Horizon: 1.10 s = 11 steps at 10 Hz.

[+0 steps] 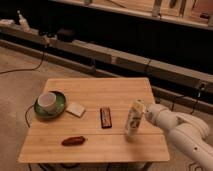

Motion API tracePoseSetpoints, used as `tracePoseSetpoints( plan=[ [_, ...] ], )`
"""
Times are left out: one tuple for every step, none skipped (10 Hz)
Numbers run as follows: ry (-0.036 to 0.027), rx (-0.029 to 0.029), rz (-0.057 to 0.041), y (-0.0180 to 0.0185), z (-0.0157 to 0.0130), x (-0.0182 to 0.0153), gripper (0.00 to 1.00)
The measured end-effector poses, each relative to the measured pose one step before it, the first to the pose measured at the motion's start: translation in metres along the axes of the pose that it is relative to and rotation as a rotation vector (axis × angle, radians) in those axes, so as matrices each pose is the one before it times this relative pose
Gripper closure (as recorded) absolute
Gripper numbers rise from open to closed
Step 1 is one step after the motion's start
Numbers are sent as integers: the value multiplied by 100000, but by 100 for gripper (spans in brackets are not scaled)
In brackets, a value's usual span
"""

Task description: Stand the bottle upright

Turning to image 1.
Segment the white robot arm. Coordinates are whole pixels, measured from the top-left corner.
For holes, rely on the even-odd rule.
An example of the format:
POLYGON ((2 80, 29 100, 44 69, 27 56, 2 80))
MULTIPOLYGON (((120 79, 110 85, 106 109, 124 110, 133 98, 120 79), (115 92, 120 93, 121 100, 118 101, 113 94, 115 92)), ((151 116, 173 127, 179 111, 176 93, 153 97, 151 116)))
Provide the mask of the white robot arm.
POLYGON ((174 112, 161 104, 150 104, 145 109, 146 120, 163 130, 173 145, 207 171, 213 171, 213 146, 205 139, 209 126, 200 118, 174 112))

